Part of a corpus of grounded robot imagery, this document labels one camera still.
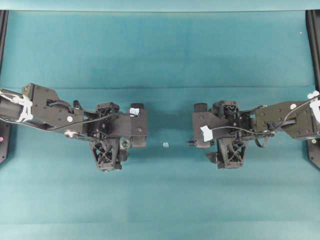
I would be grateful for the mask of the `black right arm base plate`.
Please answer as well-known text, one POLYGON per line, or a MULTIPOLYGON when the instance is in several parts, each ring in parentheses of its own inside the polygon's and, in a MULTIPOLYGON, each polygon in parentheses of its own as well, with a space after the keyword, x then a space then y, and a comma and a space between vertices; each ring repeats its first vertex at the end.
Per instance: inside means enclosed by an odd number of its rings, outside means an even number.
POLYGON ((303 141, 305 159, 318 171, 320 170, 320 139, 308 139, 303 141))

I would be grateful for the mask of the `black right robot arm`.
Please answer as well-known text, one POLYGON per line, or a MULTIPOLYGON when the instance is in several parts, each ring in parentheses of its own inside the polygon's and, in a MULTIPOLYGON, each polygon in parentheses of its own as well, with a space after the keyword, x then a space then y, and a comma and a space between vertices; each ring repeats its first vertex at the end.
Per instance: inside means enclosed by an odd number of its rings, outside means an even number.
POLYGON ((244 164, 249 141, 265 148, 269 138, 285 132, 296 140, 316 141, 320 137, 320 93, 309 93, 306 101, 285 101, 240 110, 236 101, 221 100, 208 107, 194 104, 193 140, 187 144, 198 149, 217 145, 206 153, 219 169, 237 169, 244 164))

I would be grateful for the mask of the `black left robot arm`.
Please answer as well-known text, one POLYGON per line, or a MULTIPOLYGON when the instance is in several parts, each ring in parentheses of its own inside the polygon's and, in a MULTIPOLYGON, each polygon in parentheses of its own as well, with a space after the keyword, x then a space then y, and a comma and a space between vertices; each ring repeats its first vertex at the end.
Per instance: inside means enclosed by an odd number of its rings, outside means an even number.
POLYGON ((55 90, 33 83, 21 93, 0 90, 0 120, 88 142, 96 168, 102 172, 121 170, 128 149, 147 145, 144 104, 133 103, 128 112, 122 112, 117 104, 107 102, 90 111, 78 100, 69 104, 55 90))

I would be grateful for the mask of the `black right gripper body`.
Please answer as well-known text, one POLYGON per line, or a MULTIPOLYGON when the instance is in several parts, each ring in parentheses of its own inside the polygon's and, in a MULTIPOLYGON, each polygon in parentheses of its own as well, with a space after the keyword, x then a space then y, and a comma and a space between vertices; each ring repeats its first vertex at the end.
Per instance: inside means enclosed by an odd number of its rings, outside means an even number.
POLYGON ((200 129, 204 141, 210 141, 211 147, 216 145, 217 150, 206 153, 206 157, 219 169, 241 168, 248 142, 257 136, 252 129, 250 112, 240 111, 237 102, 232 100, 221 100, 207 108, 209 125, 200 129))

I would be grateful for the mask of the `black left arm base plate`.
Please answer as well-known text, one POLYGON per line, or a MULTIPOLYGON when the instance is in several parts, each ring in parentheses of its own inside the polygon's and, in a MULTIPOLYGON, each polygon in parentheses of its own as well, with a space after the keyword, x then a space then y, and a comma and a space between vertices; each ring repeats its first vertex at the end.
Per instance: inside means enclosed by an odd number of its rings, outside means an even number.
POLYGON ((11 125, 0 122, 0 163, 2 164, 8 157, 9 143, 11 136, 11 125))

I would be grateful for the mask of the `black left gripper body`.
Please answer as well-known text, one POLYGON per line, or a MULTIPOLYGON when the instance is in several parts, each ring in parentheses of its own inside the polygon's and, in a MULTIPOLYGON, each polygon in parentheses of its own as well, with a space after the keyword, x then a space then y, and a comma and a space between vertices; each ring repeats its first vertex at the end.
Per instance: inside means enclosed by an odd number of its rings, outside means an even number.
POLYGON ((100 118, 88 124, 89 147, 96 168, 102 172, 121 170, 122 162, 128 159, 128 149, 132 147, 130 136, 130 114, 120 111, 115 103, 96 107, 100 118))

